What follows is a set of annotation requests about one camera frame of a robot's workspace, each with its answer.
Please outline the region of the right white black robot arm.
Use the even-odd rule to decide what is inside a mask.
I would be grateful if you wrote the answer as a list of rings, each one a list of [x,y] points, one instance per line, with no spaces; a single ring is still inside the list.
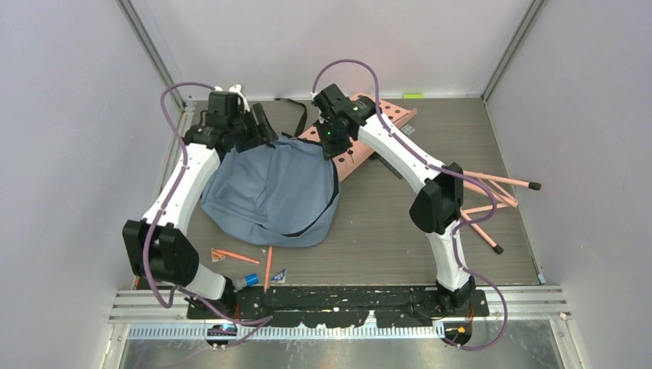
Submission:
[[[366,96],[351,99],[332,84],[314,94],[312,103],[320,112],[314,126],[326,158],[344,154],[359,141],[411,186],[416,198],[409,215],[427,235],[434,255],[438,303],[446,314],[459,315],[469,306],[476,287],[457,229],[464,200],[461,167],[429,156],[391,122],[381,103]]]

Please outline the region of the blue fabric backpack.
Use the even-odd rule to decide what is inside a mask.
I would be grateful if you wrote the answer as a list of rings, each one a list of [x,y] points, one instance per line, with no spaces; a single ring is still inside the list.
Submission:
[[[248,244],[308,248],[328,235],[341,196],[338,171],[320,144],[278,135],[232,151],[201,193],[199,205],[227,235]]]

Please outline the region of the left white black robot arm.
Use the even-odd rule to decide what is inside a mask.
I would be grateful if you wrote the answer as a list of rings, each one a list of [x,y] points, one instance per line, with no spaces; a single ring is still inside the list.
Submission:
[[[260,104],[248,104],[240,85],[214,87],[204,121],[181,136],[181,154],[155,203],[139,220],[122,229],[134,274],[182,288],[206,298],[206,308],[218,318],[236,306],[230,278],[201,264],[187,239],[189,221],[211,176],[224,157],[277,139]]]

